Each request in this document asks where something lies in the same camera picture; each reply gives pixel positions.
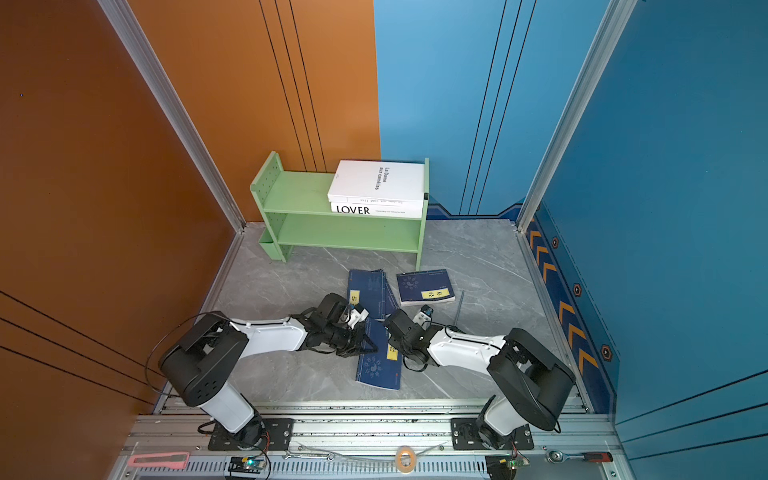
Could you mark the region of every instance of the green shelf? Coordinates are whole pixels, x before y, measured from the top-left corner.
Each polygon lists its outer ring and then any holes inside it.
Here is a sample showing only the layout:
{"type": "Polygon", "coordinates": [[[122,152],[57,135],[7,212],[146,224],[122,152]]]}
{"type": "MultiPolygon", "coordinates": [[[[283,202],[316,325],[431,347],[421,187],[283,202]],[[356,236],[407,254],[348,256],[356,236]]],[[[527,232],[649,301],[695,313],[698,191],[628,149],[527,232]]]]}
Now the green shelf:
{"type": "MultiPolygon", "coordinates": [[[[424,161],[429,192],[429,160],[424,161]]],[[[335,214],[328,201],[333,174],[286,172],[272,152],[250,185],[266,230],[260,244],[273,260],[288,261],[294,245],[416,253],[421,263],[427,200],[420,219],[335,214]]]]}
{"type": "MultiPolygon", "coordinates": [[[[333,174],[314,172],[283,172],[275,180],[264,202],[264,211],[272,214],[309,214],[349,217],[331,211],[328,201],[328,189],[331,188],[333,174]]],[[[366,215],[365,218],[386,218],[366,215]]],[[[420,218],[401,218],[395,220],[421,221],[420,218]]]]}
{"type": "Polygon", "coordinates": [[[280,245],[419,252],[419,223],[392,218],[289,215],[277,234],[280,245]]]}

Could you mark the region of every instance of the orange chevron stripe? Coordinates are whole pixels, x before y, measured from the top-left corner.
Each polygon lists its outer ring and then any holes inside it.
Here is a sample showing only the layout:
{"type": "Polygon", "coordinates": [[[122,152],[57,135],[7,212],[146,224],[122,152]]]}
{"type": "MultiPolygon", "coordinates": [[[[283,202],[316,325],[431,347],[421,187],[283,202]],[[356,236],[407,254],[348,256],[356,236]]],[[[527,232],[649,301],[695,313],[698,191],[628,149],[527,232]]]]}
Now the orange chevron stripe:
{"type": "Polygon", "coordinates": [[[574,347],[574,333],[585,340],[587,339],[587,336],[584,335],[584,330],[575,327],[574,324],[571,323],[568,325],[568,345],[570,345],[571,348],[574,347]]]}
{"type": "Polygon", "coordinates": [[[547,247],[536,247],[536,265],[541,265],[539,260],[541,259],[541,252],[549,253],[547,247]]]}
{"type": "Polygon", "coordinates": [[[580,374],[584,375],[584,361],[587,360],[589,363],[594,365],[596,369],[599,369],[598,361],[594,359],[592,355],[589,353],[586,353],[584,350],[579,349],[578,350],[578,371],[580,374]]]}
{"type": "Polygon", "coordinates": [[[536,230],[531,232],[531,250],[533,250],[533,237],[540,237],[541,232],[537,232],[536,230]]]}
{"type": "Polygon", "coordinates": [[[558,269],[554,268],[554,265],[551,263],[544,262],[544,283],[547,283],[547,270],[552,270],[553,272],[558,271],[558,269]]]}
{"type": "Polygon", "coordinates": [[[566,302],[563,302],[561,300],[560,302],[560,324],[561,325],[563,324],[563,310],[567,310],[568,312],[571,312],[574,315],[576,315],[576,312],[574,311],[574,307],[568,305],[566,302]]]}

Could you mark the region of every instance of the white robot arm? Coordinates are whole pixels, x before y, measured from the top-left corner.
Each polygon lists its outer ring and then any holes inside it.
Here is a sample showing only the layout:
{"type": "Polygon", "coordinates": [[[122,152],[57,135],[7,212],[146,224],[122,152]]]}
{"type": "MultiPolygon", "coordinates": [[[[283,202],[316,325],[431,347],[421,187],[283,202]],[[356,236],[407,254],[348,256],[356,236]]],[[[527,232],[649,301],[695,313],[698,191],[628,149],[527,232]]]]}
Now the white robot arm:
{"type": "MultiPolygon", "coordinates": [[[[505,397],[491,397],[476,422],[483,442],[501,448],[511,432],[525,423],[552,430],[568,393],[573,373],[521,329],[507,336],[473,336],[417,323],[428,319],[425,307],[411,320],[397,310],[385,320],[389,344],[425,365],[460,366],[490,375],[505,397]],[[521,366],[531,362],[523,373],[521,366]]],[[[325,344],[338,356],[373,353],[365,334],[367,312],[352,308],[331,293],[317,308],[280,320],[243,322],[222,313],[207,314],[162,356],[159,367],[188,406],[199,406],[233,434],[242,448],[255,445],[264,424],[258,412],[227,381],[243,357],[278,350],[319,351],[325,344]]]]}

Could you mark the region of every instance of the orange wall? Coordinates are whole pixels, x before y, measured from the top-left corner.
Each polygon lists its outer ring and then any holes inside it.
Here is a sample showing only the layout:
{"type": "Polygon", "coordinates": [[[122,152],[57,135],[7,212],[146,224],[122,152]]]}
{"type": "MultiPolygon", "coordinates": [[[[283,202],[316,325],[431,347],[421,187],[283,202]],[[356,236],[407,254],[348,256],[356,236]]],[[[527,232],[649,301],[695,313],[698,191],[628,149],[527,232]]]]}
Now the orange wall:
{"type": "Polygon", "coordinates": [[[97,2],[0,2],[0,71],[0,291],[92,338],[0,295],[0,472],[96,480],[233,231],[97,2]]]}
{"type": "Polygon", "coordinates": [[[267,155],[379,159],[373,0],[130,0],[246,220],[267,155]]]}

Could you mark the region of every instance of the blue booklet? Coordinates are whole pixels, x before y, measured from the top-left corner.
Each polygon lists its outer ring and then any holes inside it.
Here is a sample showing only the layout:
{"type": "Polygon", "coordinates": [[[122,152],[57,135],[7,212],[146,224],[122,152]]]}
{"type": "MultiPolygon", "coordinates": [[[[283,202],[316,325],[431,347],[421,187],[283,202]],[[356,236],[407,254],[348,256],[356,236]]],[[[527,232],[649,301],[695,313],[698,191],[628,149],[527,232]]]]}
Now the blue booklet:
{"type": "Polygon", "coordinates": [[[397,287],[403,306],[442,303],[455,300],[453,285],[446,269],[398,273],[397,287]]]}
{"type": "Polygon", "coordinates": [[[400,390],[402,359],[389,346],[389,334],[381,322],[397,310],[397,300],[384,270],[350,270],[346,298],[368,310],[366,334],[379,349],[358,357],[356,380],[382,389],[400,390]]]}
{"type": "Polygon", "coordinates": [[[364,353],[357,360],[355,380],[380,389],[400,390],[400,353],[387,344],[389,334],[378,320],[366,320],[366,334],[379,347],[376,353],[364,353]]]}
{"type": "Polygon", "coordinates": [[[397,300],[384,270],[350,270],[346,298],[368,310],[368,318],[384,320],[397,310],[397,300]]]}

